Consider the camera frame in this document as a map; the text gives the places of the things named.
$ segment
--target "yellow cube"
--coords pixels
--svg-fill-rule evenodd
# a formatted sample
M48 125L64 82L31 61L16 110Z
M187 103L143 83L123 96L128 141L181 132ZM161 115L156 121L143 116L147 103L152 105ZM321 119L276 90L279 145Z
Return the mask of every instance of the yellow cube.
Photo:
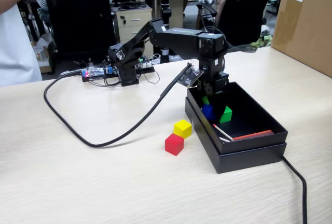
M191 124L185 120L181 120L174 125L174 134L183 138L189 137L191 135Z

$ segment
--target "black chair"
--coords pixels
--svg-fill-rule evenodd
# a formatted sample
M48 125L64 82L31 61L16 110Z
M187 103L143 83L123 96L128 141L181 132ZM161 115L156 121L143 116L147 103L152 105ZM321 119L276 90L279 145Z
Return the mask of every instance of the black chair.
M60 59L104 60L116 44L109 0L46 0Z
M255 42L260 35L267 1L225 0L220 3L218 9L221 11L220 18L215 19L213 25L221 30L234 46ZM202 8L207 9L213 18L217 16L217 12L205 4L198 4L197 7L200 11Z

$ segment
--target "black robotic arm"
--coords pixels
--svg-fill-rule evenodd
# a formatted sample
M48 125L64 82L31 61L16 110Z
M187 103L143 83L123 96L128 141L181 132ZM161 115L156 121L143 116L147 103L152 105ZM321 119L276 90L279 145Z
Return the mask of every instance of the black robotic arm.
M228 74L223 72L224 54L228 49L224 35L179 28L166 30L161 19L151 20L133 39L109 48L107 61L117 66L120 79L136 79L135 65L144 52L147 38L154 46L167 47L199 60L199 69L204 73L197 81L198 90L202 98L207 96L216 117L220 117L226 107L221 104L225 99L221 98L228 96Z

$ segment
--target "white shirt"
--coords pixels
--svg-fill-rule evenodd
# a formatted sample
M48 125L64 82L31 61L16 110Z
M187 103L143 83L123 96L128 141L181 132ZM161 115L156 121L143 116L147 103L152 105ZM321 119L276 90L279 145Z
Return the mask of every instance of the white shirt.
M17 5L0 15L0 86L42 80Z

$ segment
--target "circuit board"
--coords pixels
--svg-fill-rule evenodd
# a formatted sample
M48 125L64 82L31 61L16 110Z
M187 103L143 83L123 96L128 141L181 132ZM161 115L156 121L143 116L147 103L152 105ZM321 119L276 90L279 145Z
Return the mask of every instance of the circuit board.
M195 81L204 73L203 70L194 71L191 67L188 68L180 79L177 81L181 85L184 85L186 88L192 87Z

